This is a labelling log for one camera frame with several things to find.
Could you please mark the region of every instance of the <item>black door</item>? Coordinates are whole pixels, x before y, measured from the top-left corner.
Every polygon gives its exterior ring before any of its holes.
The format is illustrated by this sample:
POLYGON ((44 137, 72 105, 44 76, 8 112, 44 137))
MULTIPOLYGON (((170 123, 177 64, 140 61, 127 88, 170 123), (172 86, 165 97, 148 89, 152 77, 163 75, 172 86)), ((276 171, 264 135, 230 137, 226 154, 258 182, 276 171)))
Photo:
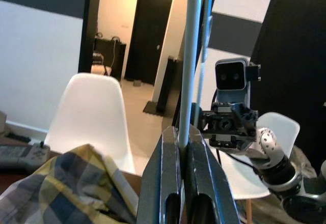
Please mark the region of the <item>black door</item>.
POLYGON ((125 78, 154 84, 172 0, 138 0, 125 78))

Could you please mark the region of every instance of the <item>floor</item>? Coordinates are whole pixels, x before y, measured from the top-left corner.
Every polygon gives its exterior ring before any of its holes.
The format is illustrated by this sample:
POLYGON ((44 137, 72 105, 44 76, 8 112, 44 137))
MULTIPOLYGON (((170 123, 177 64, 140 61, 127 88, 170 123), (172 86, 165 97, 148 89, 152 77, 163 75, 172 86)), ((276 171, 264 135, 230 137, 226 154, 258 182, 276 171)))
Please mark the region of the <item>floor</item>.
POLYGON ((121 80, 131 152, 136 174, 142 175, 161 135, 162 117, 143 112, 152 99, 154 86, 134 87, 132 81, 121 80))

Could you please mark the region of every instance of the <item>white chair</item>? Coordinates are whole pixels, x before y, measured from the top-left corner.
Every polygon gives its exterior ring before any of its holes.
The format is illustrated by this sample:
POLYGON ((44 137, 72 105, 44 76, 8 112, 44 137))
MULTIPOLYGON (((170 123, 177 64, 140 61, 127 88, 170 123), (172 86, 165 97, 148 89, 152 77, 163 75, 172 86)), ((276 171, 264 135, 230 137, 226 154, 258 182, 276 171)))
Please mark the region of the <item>white chair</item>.
MULTIPOLYGON (((270 112, 259 117, 257 126, 270 128, 275 133, 277 142, 284 153, 288 157, 290 156, 300 130, 300 125, 296 121, 270 112)), ((216 157, 216 150, 213 149, 212 152, 216 157)), ((262 198, 269 195, 269 190, 261 183, 251 168, 233 160, 221 151, 220 156, 222 168, 227 175, 231 192, 236 200, 262 198)), ((237 158, 251 164, 245 156, 237 156, 237 158)))
POLYGON ((45 143, 65 153, 91 144, 119 169, 134 173, 120 84, 109 76, 74 75, 62 95, 45 143))

